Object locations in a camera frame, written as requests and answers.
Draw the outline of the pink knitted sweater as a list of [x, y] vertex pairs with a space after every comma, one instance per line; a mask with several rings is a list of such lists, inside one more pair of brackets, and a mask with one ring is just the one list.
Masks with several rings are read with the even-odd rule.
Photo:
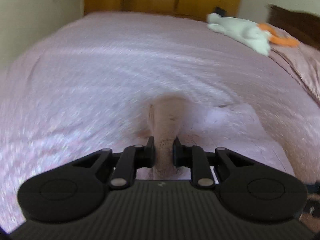
[[139, 136], [154, 137], [156, 161], [151, 172], [144, 172], [141, 178], [190, 178], [186, 168], [173, 165], [176, 138], [185, 145], [201, 146], [209, 152], [225, 147], [294, 174], [283, 148], [266, 133], [255, 110], [246, 103], [206, 106], [180, 96], [164, 96], [149, 105], [148, 126]]

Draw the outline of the pink floral bedspread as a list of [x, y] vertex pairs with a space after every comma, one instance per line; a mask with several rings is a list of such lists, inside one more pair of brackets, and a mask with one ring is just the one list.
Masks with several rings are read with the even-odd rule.
[[28, 178], [143, 144], [164, 95], [194, 109], [182, 143], [319, 180], [319, 104], [287, 68], [183, 18], [105, 12], [61, 28], [1, 74], [1, 227], [23, 223], [16, 194]]

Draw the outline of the white plush toy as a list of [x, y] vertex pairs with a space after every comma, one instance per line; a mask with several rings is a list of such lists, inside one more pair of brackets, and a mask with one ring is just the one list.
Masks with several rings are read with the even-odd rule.
[[221, 17], [219, 14], [212, 13], [207, 15], [207, 27], [215, 33], [223, 34], [244, 44], [261, 55], [269, 55], [270, 33], [261, 30], [255, 22], [242, 18]]

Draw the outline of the orange cloth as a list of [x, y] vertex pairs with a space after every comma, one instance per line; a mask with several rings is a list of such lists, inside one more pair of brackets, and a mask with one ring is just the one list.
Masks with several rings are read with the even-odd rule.
[[279, 36], [274, 27], [266, 23], [259, 23], [258, 28], [270, 34], [268, 40], [272, 44], [284, 47], [297, 47], [299, 45], [299, 41], [297, 39]]

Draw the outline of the pink pillow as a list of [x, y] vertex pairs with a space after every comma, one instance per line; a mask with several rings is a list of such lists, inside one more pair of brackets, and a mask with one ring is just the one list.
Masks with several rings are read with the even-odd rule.
[[269, 57], [319, 103], [319, 50], [302, 42], [297, 47], [271, 44]]

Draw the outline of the dark wooden headboard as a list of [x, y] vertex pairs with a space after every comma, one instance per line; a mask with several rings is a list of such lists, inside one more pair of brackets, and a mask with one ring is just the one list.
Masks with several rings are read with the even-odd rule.
[[298, 41], [319, 50], [319, 16], [268, 5], [268, 23], [283, 29]]

